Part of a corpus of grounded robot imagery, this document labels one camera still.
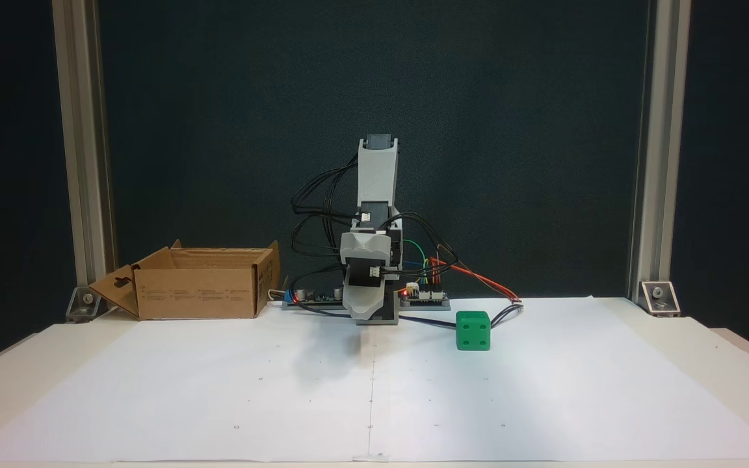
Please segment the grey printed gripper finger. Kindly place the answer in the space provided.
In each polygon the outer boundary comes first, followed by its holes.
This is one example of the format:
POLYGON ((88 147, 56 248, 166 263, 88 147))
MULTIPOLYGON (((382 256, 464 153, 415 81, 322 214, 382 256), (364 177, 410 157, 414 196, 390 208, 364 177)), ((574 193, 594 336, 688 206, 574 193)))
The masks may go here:
POLYGON ((358 324, 393 324, 393 291, 383 260, 350 260, 343 283, 343 306, 358 324))

